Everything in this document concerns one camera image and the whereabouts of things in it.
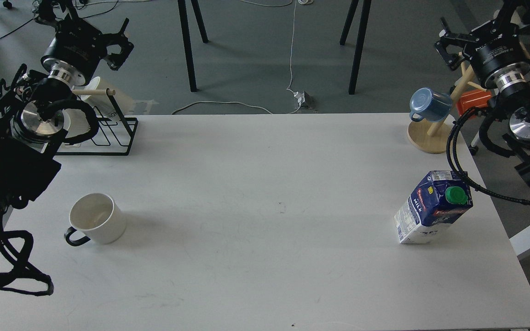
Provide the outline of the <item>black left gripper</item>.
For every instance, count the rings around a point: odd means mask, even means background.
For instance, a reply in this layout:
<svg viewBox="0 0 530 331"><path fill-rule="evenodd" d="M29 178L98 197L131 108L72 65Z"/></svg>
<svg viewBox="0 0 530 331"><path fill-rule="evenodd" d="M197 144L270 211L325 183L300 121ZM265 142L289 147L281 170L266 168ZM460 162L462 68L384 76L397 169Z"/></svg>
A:
<svg viewBox="0 0 530 331"><path fill-rule="evenodd" d="M129 23L126 18L118 32L103 34L84 19L58 21L55 37L41 59L46 77L67 86L86 86L102 60L118 71L134 50L125 34ZM119 51L111 51L112 46Z"/></svg>

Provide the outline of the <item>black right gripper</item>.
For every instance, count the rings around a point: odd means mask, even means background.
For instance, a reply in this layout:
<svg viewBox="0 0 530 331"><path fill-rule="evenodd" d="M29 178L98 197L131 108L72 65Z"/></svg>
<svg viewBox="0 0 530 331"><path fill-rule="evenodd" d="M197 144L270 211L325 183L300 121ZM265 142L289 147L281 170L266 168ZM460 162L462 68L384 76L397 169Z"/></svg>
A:
<svg viewBox="0 0 530 331"><path fill-rule="evenodd" d="M469 33L457 33L450 30L444 17L440 17L440 23L442 31L434 47L451 71L468 59L483 88L517 88L527 84L530 55L519 39L517 24L494 19ZM459 47L463 52L449 53L448 46Z"/></svg>

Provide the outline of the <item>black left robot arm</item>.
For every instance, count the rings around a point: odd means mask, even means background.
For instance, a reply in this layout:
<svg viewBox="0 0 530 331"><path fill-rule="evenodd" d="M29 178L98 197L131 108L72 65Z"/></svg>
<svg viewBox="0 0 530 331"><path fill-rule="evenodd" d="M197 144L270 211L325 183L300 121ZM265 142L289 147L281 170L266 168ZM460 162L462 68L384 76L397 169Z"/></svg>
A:
<svg viewBox="0 0 530 331"><path fill-rule="evenodd" d="M74 86L91 81L101 60L118 70L134 48L125 34L103 34L69 13L47 20L55 38L42 57L46 73L21 65L10 86L0 81L0 291L49 296L50 276L29 262L34 239L27 230L4 229L4 217L23 209L51 184L61 168L54 156L63 144L93 139L109 116L79 100Z"/></svg>

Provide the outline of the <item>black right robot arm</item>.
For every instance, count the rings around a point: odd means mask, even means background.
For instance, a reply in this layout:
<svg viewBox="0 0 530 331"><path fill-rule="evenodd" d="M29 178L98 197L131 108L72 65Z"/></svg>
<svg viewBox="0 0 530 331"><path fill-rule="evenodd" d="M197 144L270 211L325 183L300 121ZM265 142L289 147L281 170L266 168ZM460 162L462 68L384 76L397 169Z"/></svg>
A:
<svg viewBox="0 0 530 331"><path fill-rule="evenodd" d="M469 62L482 88L496 95L484 107L470 107L454 122L446 143L452 171L473 189L501 200L529 205L530 200L509 197L482 187L469 177L458 160L456 148L461 128L472 116L484 119L478 130L483 146L496 155L517 157L516 172L530 188L530 55L519 39L519 27L509 19L494 19L468 34L450 31L441 18L442 31L435 48L444 62L455 69Z"/></svg>

